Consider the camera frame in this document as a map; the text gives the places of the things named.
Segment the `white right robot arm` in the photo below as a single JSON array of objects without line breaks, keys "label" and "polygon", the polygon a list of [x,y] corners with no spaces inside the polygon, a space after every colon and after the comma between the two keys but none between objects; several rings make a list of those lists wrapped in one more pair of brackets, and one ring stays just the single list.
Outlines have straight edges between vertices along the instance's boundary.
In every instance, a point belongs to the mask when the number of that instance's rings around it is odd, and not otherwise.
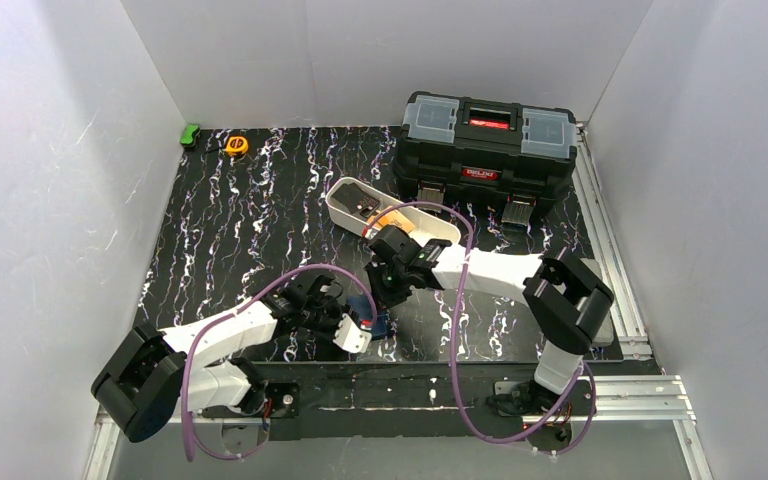
[{"label": "white right robot arm", "polygon": [[613,291],[568,248],[510,255],[468,250],[446,239],[419,243],[395,226],[368,242],[365,269],[378,306],[391,308],[416,290],[482,292],[526,305],[545,339],[533,376],[541,392],[561,394],[591,350]]}]

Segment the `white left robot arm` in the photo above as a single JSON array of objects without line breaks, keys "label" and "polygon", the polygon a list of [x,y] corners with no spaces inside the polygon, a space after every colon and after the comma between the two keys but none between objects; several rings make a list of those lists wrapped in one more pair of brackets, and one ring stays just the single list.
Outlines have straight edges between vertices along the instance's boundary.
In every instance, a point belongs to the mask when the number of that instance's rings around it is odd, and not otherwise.
[{"label": "white left robot arm", "polygon": [[304,272],[262,295],[206,319],[158,329],[135,325],[90,391],[133,443],[173,417],[210,407],[245,416],[265,411],[268,380],[233,354],[306,330],[349,354],[362,353],[373,318],[341,300],[333,275]]}]

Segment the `white oblong plastic tray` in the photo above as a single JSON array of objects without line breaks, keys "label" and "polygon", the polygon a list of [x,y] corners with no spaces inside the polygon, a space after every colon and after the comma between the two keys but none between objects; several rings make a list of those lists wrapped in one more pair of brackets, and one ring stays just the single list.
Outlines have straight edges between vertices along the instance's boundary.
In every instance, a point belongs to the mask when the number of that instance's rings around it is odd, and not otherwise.
[{"label": "white oblong plastic tray", "polygon": [[417,207],[403,207],[370,221],[390,206],[401,201],[353,177],[340,178],[327,192],[325,202],[330,219],[337,226],[364,239],[371,240],[385,226],[397,226],[424,246],[429,240],[460,242],[459,228]]}]

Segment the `orange card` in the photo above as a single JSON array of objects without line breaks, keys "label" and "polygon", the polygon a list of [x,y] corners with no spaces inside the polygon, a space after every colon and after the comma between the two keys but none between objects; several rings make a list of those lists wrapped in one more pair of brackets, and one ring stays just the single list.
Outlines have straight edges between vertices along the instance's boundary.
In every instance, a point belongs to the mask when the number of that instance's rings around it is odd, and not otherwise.
[{"label": "orange card", "polygon": [[383,229],[385,226],[395,226],[406,233],[411,233],[416,229],[416,225],[400,210],[393,210],[382,215],[374,224],[377,229]]}]

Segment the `blue leather card holder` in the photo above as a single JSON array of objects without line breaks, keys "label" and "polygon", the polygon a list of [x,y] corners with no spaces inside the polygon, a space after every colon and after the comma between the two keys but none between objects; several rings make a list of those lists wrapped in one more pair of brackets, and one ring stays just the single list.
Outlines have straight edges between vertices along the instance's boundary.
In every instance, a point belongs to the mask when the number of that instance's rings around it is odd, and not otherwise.
[{"label": "blue leather card holder", "polygon": [[377,315],[373,316],[373,304],[365,295],[349,296],[346,303],[350,308],[350,315],[362,329],[371,333],[373,341],[394,336],[389,312],[386,309],[378,309]]}]

